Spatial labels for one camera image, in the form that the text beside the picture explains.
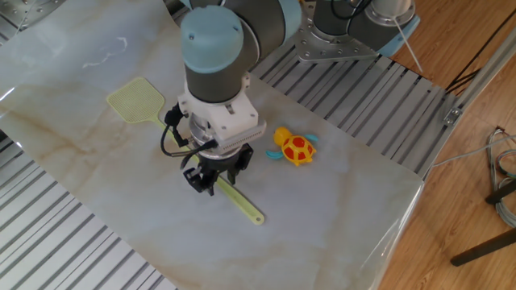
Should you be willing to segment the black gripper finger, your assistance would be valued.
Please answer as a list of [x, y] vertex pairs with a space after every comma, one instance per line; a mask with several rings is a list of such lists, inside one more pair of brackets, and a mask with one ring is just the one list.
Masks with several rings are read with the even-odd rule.
[[216, 182], [215, 170], [198, 166], [185, 170], [183, 175], [189, 185], [198, 193], [206, 192], [211, 197], [214, 195], [214, 183]]
[[237, 161], [227, 169], [227, 179], [231, 185], [235, 184], [236, 177], [241, 171], [245, 170], [247, 166], [247, 161]]

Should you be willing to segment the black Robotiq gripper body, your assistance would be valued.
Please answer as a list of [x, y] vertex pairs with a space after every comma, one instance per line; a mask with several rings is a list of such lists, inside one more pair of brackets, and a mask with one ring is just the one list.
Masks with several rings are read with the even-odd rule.
[[247, 161], [249, 164], [253, 154], [254, 150], [246, 143], [242, 147], [217, 158], [200, 155], [198, 165], [215, 171], [225, 172], [237, 161]]

